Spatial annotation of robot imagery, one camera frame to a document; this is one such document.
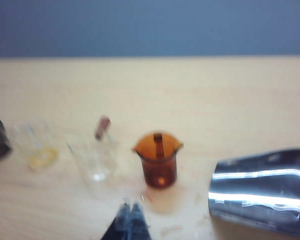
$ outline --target blue wall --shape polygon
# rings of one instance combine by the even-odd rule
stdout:
[[[300,54],[300,0],[0,0],[0,57]]]

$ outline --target brown liquid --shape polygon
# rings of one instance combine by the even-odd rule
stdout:
[[[141,159],[145,182],[154,188],[166,188],[177,179],[176,155],[163,161]]]

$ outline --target wooden table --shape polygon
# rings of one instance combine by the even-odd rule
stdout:
[[[218,160],[300,147],[300,56],[0,59],[7,128],[45,119],[92,132],[101,114],[118,169],[94,188],[66,148],[47,174],[29,172],[18,150],[0,160],[0,240],[99,239],[124,197],[141,202],[154,240],[294,239],[210,218],[207,193]],[[153,130],[184,142],[163,191],[147,188],[131,151]]]

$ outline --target glass beaker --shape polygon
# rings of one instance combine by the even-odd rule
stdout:
[[[104,181],[117,167],[117,144],[109,137],[100,141],[93,134],[75,134],[67,138],[67,145],[87,184]]]
[[[154,188],[166,188],[177,179],[177,151],[183,146],[167,133],[151,133],[133,149],[141,158],[145,182]]]

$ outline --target brown glass beaker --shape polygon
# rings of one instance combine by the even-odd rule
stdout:
[[[183,146],[167,133],[151,133],[133,149],[141,158],[145,182],[154,188],[166,188],[177,179],[177,151]]]

